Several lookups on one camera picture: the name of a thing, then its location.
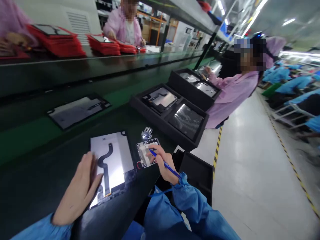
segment pink smock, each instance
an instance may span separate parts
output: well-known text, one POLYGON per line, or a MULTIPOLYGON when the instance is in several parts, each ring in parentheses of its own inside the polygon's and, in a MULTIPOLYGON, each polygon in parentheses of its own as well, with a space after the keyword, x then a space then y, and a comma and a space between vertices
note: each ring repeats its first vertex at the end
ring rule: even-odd
MULTIPOLYGON (((134 17, 134 43, 135 45, 141 45, 142 34, 139 21, 134 17)), ((126 17, 121 10, 121 7, 118 9, 112 10, 108 17, 108 21, 105 23, 103 28, 103 33, 105 36, 108 35, 109 31, 112 30, 117 37, 117 40, 126 42, 126 17)))
POLYGON ((31 47, 38 45, 37 39, 29 33, 27 24, 32 24, 28 16, 12 0, 0 1, 0 37, 5 38, 9 32, 20 33, 32 40, 31 47))
POLYGON ((222 92, 214 105, 207 111, 209 120, 206 128, 215 128, 225 120, 240 104, 246 100, 258 84, 259 72, 252 71, 245 75, 237 74, 225 79, 217 78, 211 73, 209 81, 222 92))

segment ceiling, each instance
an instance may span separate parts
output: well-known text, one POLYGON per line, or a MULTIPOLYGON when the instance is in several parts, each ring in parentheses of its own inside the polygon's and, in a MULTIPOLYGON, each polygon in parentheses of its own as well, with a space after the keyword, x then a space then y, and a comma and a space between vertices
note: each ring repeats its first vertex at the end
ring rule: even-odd
MULTIPOLYGON (((207 0, 214 6, 216 0, 207 0)), ((234 0, 221 0, 224 9, 228 9, 234 0)), ((231 25, 236 25, 241 16, 237 12, 243 9, 246 3, 253 5, 256 0, 240 0, 230 13, 228 20, 231 25)), ((254 14, 256 7, 253 7, 250 16, 254 14)), ((217 7, 214 14, 222 17, 217 7)), ((251 26, 253 33, 264 31, 268 36, 281 36, 292 43, 297 51, 306 51, 311 47, 320 47, 320 1, 319 0, 268 0, 262 8, 257 19, 251 26), (295 18, 296 20, 288 25, 282 26, 285 20, 295 18)))

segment floor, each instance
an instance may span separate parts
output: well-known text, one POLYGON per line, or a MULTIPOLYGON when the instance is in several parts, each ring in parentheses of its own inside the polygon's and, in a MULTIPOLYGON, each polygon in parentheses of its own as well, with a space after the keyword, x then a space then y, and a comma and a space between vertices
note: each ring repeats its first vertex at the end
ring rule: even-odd
MULTIPOLYGON (((241 239, 318 239, 320 221, 287 159, 255 92, 223 126, 213 183, 213 209, 219 210, 241 239)), ((305 161, 304 143, 274 123, 315 207, 320 209, 320 169, 305 161)), ((219 130, 206 129, 191 153, 213 164, 219 130)))

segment blue pen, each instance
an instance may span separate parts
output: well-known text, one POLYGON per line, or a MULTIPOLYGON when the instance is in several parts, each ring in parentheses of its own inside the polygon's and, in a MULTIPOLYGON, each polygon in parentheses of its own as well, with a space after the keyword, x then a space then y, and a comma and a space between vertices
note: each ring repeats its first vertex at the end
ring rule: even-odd
MULTIPOLYGON (((149 149, 149 150, 150 150, 150 152, 152 153, 152 155, 153 155, 154 157, 157 156, 157 154, 156 154, 153 150, 151 150, 151 149, 149 149)), ((164 163, 164 166, 165 166, 167 169, 169 169, 170 172, 172 172, 172 173, 173 173, 174 175, 176 175, 179 179, 181 179, 180 174, 178 174, 175 170, 173 170, 173 169, 169 166, 168 163, 166 163, 165 161, 163 161, 163 163, 164 163)))

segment yellow black tape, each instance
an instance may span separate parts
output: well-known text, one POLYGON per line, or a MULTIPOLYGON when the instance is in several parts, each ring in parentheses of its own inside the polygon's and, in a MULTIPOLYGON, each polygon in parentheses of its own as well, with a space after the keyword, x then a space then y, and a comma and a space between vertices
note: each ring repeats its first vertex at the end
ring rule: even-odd
POLYGON ((283 148, 284 152, 285 152, 286 155, 287 155, 287 158, 288 158, 288 160, 289 160, 289 162, 290 162, 290 164, 291 164, 291 167, 292 167, 292 169, 293 169, 293 171, 294 171, 297 179, 298 179, 299 182, 300 182, 300 185, 301 185, 301 187, 302 187, 302 190, 304 191, 304 193, 305 193, 306 196, 307 196, 307 199, 308 199, 308 201, 309 201, 309 203, 310 203, 310 205, 311 205, 311 207, 312 207, 312 210, 313 210, 314 214, 315 214, 315 215, 317 216, 317 218, 320 220, 320 216, 319 216, 319 214, 318 214, 318 211, 317 211, 317 209, 315 208, 315 206, 313 205, 313 203, 312 203, 312 201, 311 201, 311 199, 310 199, 310 195, 308 194, 308 192, 307 192, 304 184, 302 183, 301 178, 300 178, 300 176, 299 176, 299 174, 298 174, 295 166, 293 165, 291 158, 289 157, 288 151, 287 151, 286 147, 284 146, 284 144, 283 144, 283 142, 282 142, 282 140, 281 140, 281 137, 280 137, 280 135, 278 134, 277 129, 276 129, 276 127, 274 126, 273 121, 272 121, 272 119, 270 118, 270 116, 269 116, 269 114, 268 114, 268 112, 267 112, 267 110, 266 110, 265 107, 264 107, 264 110, 265 110, 266 113, 267 113, 267 116, 268 116, 268 118, 269 118, 269 120, 270 120, 270 122, 271 122, 271 125, 272 125, 274 131, 275 131, 276 134, 277 134, 277 137, 278 137, 278 139, 279 139, 279 141, 280 141, 280 143, 281 143, 281 145, 282 145, 282 148, 283 148))
POLYGON ((219 154, 219 147, 220 147, 220 141, 221 141, 221 134, 222 134, 222 127, 220 127, 218 141, 217 141, 217 147, 216 152, 214 153, 214 160, 213 160, 213 180, 214 180, 214 174, 216 171, 217 161, 218 161, 218 154, 219 154))

